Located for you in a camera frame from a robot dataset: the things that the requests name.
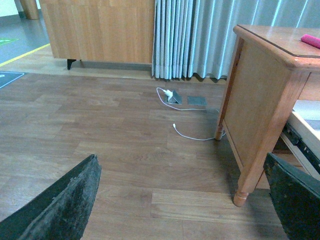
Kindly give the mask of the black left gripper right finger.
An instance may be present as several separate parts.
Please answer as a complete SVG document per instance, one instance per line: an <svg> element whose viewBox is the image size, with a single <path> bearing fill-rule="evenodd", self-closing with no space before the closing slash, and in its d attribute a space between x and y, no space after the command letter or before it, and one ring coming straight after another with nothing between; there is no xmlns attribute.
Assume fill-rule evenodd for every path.
<svg viewBox="0 0 320 240"><path fill-rule="evenodd" d="M270 196L290 240L320 238L320 181L268 153L263 165Z"/></svg>

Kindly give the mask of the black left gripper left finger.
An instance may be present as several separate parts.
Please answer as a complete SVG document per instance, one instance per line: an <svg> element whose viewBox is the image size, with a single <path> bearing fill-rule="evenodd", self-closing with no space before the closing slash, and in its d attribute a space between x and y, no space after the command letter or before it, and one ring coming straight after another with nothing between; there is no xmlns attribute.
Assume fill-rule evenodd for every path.
<svg viewBox="0 0 320 240"><path fill-rule="evenodd" d="M98 192L102 167L89 155L0 223L2 240L79 240Z"/></svg>

